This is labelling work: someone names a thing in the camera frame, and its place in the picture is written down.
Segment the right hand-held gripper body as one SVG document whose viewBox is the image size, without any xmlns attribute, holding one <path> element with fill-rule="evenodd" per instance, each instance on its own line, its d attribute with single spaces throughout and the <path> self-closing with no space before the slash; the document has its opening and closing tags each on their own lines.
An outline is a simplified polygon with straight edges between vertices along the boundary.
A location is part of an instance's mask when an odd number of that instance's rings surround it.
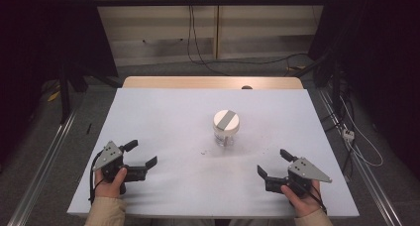
<svg viewBox="0 0 420 226">
<path fill-rule="evenodd" d="M 312 181 L 331 183 L 332 179 L 305 158 L 294 158 L 287 169 L 287 186 L 297 195 L 303 196 L 311 190 Z"/>
</svg>

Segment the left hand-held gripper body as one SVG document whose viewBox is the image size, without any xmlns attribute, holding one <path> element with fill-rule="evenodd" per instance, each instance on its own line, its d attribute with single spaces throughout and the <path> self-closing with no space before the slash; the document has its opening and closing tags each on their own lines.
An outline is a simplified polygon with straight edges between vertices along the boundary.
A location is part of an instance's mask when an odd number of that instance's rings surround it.
<svg viewBox="0 0 420 226">
<path fill-rule="evenodd" d="M 101 173 L 101 179 L 112 182 L 123 165 L 124 147 L 110 141 L 93 161 L 93 171 Z"/>
</svg>

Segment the white jar lid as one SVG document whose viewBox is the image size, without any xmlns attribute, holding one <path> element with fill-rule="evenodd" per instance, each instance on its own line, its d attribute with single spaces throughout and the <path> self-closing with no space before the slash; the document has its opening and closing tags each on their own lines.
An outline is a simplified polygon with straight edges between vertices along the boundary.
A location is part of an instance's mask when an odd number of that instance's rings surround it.
<svg viewBox="0 0 420 226">
<path fill-rule="evenodd" d="M 217 124 L 224 117 L 227 111 L 228 110 L 221 110 L 214 115 L 213 117 L 214 130 L 218 129 Z M 239 118 L 239 115 L 236 113 L 235 117 L 232 119 L 232 121 L 229 123 L 229 125 L 226 127 L 225 130 L 235 130 L 235 129 L 239 130 L 239 128 L 240 128 L 240 118 Z"/>
</svg>

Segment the clear glass jar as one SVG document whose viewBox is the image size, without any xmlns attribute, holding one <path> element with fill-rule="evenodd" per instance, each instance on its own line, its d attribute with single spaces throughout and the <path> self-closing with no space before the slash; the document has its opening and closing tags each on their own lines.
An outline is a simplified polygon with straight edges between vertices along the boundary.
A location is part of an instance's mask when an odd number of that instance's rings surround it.
<svg viewBox="0 0 420 226">
<path fill-rule="evenodd" d="M 238 130 L 220 130 L 216 129 L 214 132 L 216 143 L 222 147 L 232 146 L 234 144 L 234 136 Z"/>
</svg>

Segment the grey lid flap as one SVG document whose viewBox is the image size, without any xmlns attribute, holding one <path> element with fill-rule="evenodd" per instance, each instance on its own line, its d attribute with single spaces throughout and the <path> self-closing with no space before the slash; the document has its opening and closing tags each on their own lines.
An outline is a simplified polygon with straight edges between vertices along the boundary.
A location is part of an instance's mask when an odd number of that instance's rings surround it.
<svg viewBox="0 0 420 226">
<path fill-rule="evenodd" d="M 220 122 L 217 124 L 217 128 L 220 130 L 225 130 L 226 127 L 229 125 L 229 123 L 232 121 L 232 119 L 235 117 L 236 113 L 228 110 L 224 117 L 220 120 Z"/>
</svg>

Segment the person's right hand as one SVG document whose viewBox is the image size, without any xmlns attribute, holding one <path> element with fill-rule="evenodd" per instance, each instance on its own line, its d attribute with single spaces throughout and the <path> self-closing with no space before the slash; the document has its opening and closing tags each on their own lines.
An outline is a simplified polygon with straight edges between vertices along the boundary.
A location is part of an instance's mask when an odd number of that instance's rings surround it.
<svg viewBox="0 0 420 226">
<path fill-rule="evenodd" d="M 320 182 L 317 180 L 312 181 L 310 193 L 301 197 L 298 197 L 287 185 L 283 185 L 281 191 L 294 206 L 297 217 L 303 217 L 321 209 Z"/>
</svg>

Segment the person's left hand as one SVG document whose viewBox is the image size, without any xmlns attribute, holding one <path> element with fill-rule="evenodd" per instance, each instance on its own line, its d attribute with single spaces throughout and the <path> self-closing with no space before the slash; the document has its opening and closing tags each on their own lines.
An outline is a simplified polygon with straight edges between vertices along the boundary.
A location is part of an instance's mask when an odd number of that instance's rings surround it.
<svg viewBox="0 0 420 226">
<path fill-rule="evenodd" d="M 120 186 L 124 182 L 127 175 L 125 168 L 119 169 L 114 180 L 107 182 L 101 170 L 95 172 L 95 196 L 96 197 L 109 197 L 118 198 L 120 196 Z"/>
</svg>

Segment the white table board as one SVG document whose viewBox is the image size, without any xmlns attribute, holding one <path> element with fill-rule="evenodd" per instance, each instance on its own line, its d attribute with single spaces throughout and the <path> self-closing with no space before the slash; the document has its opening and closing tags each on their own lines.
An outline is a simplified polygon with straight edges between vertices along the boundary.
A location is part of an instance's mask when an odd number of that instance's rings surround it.
<svg viewBox="0 0 420 226">
<path fill-rule="evenodd" d="M 234 144 L 216 143 L 213 117 L 239 115 Z M 130 182 L 123 198 L 130 216 L 148 218 L 289 218 L 281 194 L 265 190 L 257 173 L 284 177 L 279 152 L 304 157 L 331 179 L 321 187 L 330 217 L 356 217 L 340 167 L 304 89 L 148 89 L 117 91 L 96 150 L 113 141 L 138 146 L 125 154 L 129 166 L 157 157 L 143 181 Z"/>
</svg>

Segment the black metal stand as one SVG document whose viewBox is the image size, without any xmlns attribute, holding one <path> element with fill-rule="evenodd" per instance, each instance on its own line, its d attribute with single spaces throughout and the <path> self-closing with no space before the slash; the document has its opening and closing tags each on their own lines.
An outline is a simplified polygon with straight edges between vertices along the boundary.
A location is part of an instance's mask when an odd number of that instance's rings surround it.
<svg viewBox="0 0 420 226">
<path fill-rule="evenodd" d="M 332 49 L 327 49 L 314 62 L 297 71 L 293 77 L 300 78 L 311 72 L 316 87 L 326 87 L 332 81 L 332 108 L 340 115 L 340 65 L 338 54 Z"/>
<path fill-rule="evenodd" d="M 59 92 L 61 95 L 61 124 L 69 118 L 72 111 L 68 85 L 71 84 L 76 92 L 85 92 L 88 88 L 88 84 L 84 79 L 85 76 L 92 76 L 113 88 L 120 88 L 123 86 L 123 83 L 120 80 L 114 80 L 91 68 L 79 64 L 71 66 L 68 63 L 63 63 L 58 71 Z"/>
</svg>

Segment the wooden table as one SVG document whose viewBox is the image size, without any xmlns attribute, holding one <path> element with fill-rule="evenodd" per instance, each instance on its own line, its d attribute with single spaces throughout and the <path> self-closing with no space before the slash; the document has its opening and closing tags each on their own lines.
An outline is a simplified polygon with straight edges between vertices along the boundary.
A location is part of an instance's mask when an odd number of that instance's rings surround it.
<svg viewBox="0 0 420 226">
<path fill-rule="evenodd" d="M 246 76 L 129 76 L 124 88 L 302 89 L 297 77 Z"/>
</svg>

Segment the aluminium floor rail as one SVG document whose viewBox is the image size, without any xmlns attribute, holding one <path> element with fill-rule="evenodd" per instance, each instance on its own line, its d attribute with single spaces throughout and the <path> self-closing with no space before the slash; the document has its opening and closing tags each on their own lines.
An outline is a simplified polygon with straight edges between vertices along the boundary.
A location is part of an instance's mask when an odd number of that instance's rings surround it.
<svg viewBox="0 0 420 226">
<path fill-rule="evenodd" d="M 47 178 L 53 168 L 53 164 L 65 141 L 65 138 L 71 129 L 76 113 L 76 110 L 72 110 L 58 125 L 41 164 L 38 166 L 34 177 L 31 179 L 29 186 L 21 197 L 7 226 L 26 226 L 34 206 L 41 195 L 42 189 L 45 186 Z"/>
<path fill-rule="evenodd" d="M 382 218 L 384 219 L 385 224 L 387 226 L 402 226 L 400 218 L 397 215 L 394 206 L 390 202 L 389 197 L 386 195 L 382 186 L 379 184 L 379 181 L 373 174 L 373 171 L 371 170 L 371 164 L 367 162 L 355 142 L 350 142 L 349 140 L 345 139 L 342 131 L 346 127 L 346 124 L 339 124 L 339 119 L 336 115 L 336 112 L 333 110 L 332 97 L 326 90 L 319 90 L 318 93 L 325 108 L 331 115 L 333 123 L 337 124 L 337 132 L 341 136 L 341 139 L 344 141 L 346 150 L 353 160 L 353 165 L 358 169 L 362 179 L 364 180 L 367 190 L 371 195 L 372 200 L 374 201 Z"/>
</svg>

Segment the black horizontal frame bar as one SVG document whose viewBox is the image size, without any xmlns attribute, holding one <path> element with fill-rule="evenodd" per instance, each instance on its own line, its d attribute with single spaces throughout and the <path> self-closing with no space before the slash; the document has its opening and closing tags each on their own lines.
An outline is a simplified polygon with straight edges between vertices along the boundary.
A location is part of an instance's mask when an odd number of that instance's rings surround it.
<svg viewBox="0 0 420 226">
<path fill-rule="evenodd" d="M 329 0 L 95 0 L 96 6 L 318 6 Z"/>
</svg>

